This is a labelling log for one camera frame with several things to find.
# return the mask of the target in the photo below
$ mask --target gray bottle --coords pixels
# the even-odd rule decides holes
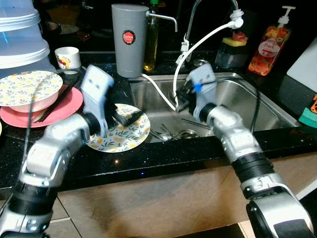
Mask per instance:
[[[117,72],[127,78],[143,72],[148,7],[113,4],[112,21]]]

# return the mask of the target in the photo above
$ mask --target soap dispenser bottle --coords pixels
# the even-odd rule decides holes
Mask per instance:
[[[150,13],[157,14],[159,0],[151,0]],[[150,16],[148,19],[148,31],[145,45],[143,69],[152,71],[155,68],[158,47],[159,19]]]
[[[283,6],[282,8],[287,9],[286,14],[279,18],[277,25],[269,26],[266,29],[261,43],[251,59],[248,71],[266,76],[276,62],[279,53],[291,34],[291,30],[285,27],[289,21],[288,13],[290,10],[295,9],[293,6]]]

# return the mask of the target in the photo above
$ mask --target silver robot arm segment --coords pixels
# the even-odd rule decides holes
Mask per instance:
[[[69,160],[95,133],[108,130],[106,94],[113,78],[90,65],[81,86],[84,113],[48,126],[29,150],[17,186],[0,210],[0,238],[44,238]]]
[[[206,82],[202,75],[209,75],[214,81],[210,69],[210,65],[203,65],[193,70],[190,74],[192,85]],[[314,238],[307,211],[281,175],[274,171],[273,164],[265,157],[250,130],[243,125],[242,118],[224,106],[217,106],[215,89],[204,87],[196,92],[197,106],[193,115],[213,128],[221,141],[241,182],[242,192],[250,200],[247,213],[256,237]]]

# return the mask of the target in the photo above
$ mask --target black countertop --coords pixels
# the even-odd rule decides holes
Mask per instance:
[[[174,74],[174,61],[178,53],[158,55],[158,65],[151,74]],[[197,52],[194,59],[213,62],[211,52]],[[83,65],[95,64],[115,79],[112,99],[116,103],[133,104],[128,81],[115,70],[114,53],[84,53]],[[243,69],[223,70],[212,65],[215,72],[237,72],[253,86],[298,119],[308,107],[314,92],[291,77],[274,69],[267,77],[261,77]],[[191,64],[180,71],[189,73]],[[75,80],[77,76],[63,75],[64,83]],[[3,121],[0,137],[0,199],[14,186],[21,166],[26,129],[7,125]],[[43,128],[31,130],[30,141],[43,135]],[[269,158],[302,154],[317,150],[317,130],[308,126],[256,131],[254,133],[263,151]],[[162,143],[142,143],[138,147],[115,154],[108,154],[83,146],[71,158],[61,190],[76,189],[118,181],[140,179],[158,175],[180,173],[205,168],[204,161],[214,160],[215,166],[227,165],[221,144],[216,137],[204,137],[169,141]]]

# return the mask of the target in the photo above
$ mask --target kitchen faucet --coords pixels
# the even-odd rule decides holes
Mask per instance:
[[[181,49],[180,50],[181,50],[182,54],[178,57],[178,59],[176,61],[177,64],[180,63],[180,60],[184,57],[185,53],[189,50],[189,35],[190,35],[190,31],[192,29],[192,24],[193,24],[193,19],[194,19],[196,8],[197,8],[198,4],[201,1],[202,0],[196,0],[195,3],[194,3],[193,9],[192,9],[192,12],[191,12],[191,15],[190,15],[188,28],[187,28],[186,34],[184,36],[184,41],[181,44]],[[238,10],[239,9],[238,2],[236,0],[231,0],[231,1],[232,1],[233,5],[234,5],[234,9]],[[188,57],[186,58],[187,62],[189,62],[190,57],[191,57],[191,54],[188,55]]]

